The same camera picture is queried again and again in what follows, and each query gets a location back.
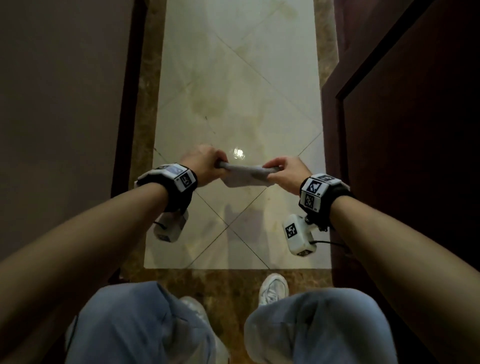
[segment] person's right arm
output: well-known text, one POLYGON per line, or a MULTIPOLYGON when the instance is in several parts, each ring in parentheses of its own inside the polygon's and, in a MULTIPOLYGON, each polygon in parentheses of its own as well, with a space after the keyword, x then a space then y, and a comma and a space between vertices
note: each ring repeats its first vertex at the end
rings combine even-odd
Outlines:
MULTIPOLYGON (((269 180, 298 194, 312 173, 298 157, 269 180)), ((433 240, 348 196, 330 221, 379 290, 441 362, 480 360, 480 273, 433 240)))

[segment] leg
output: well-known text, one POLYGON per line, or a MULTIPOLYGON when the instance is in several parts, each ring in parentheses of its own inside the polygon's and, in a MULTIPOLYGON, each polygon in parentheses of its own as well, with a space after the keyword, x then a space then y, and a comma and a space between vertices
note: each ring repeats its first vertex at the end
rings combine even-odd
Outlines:
POLYGON ((215 340, 209 324, 156 282, 119 284, 81 310, 66 363, 215 363, 215 340))
POLYGON ((286 297, 287 283, 276 276, 265 280, 260 305, 245 323, 245 346, 255 362, 397 362, 390 326, 370 296, 328 288, 286 297))

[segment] shoe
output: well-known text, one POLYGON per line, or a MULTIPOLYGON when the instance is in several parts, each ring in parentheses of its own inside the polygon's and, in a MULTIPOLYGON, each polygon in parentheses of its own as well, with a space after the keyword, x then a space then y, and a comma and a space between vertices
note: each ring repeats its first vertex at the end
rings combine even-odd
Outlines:
POLYGON ((207 312, 205 311, 205 308, 202 306, 200 302, 198 302, 196 299, 190 296, 185 296, 180 298, 180 301, 182 301, 188 308, 190 308, 192 311, 195 312, 195 314, 207 324, 209 327, 210 331, 212 331, 214 337, 215 337, 215 363, 216 364, 228 364, 230 362, 230 354, 225 347, 225 345, 222 343, 222 340, 218 338, 218 336, 215 334, 215 332, 212 329, 212 326, 210 325, 210 321, 208 321, 208 315, 207 312))
POLYGON ((287 281, 281 275, 272 273, 262 283, 258 294, 258 305, 263 306, 285 297, 288 297, 287 281))

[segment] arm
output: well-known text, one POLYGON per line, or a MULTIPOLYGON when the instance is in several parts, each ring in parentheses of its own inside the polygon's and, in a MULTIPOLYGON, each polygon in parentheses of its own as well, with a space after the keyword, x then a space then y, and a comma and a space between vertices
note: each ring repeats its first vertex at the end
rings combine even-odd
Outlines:
MULTIPOLYGON (((203 186, 226 173, 215 169, 218 158, 227 159, 211 146, 200 146, 180 163, 203 186)), ((50 341, 38 329, 55 326, 48 334, 56 339, 75 315, 65 304, 81 307, 104 285, 167 203, 162 185, 146 184, 72 218, 1 262, 0 336, 6 339, 0 342, 0 359, 17 355, 16 347, 27 350, 24 342, 32 335, 46 351, 50 341)))
MULTIPOLYGON (((280 164, 284 171, 271 175, 271 180, 298 194, 311 172, 299 158, 277 158, 265 166, 280 164)), ((354 198, 337 198, 330 221, 392 307, 439 360, 478 360, 478 271, 426 236, 354 198)))

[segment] door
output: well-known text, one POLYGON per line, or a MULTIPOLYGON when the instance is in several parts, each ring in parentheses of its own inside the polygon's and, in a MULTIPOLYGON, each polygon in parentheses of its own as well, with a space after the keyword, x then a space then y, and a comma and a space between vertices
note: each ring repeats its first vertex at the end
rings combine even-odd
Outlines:
MULTIPOLYGON (((479 269, 477 14, 475 1, 379 2, 323 86, 322 107, 327 173, 479 269)), ((332 247, 332 266, 334 285, 379 301, 399 359, 413 357, 422 345, 361 265, 332 247)))

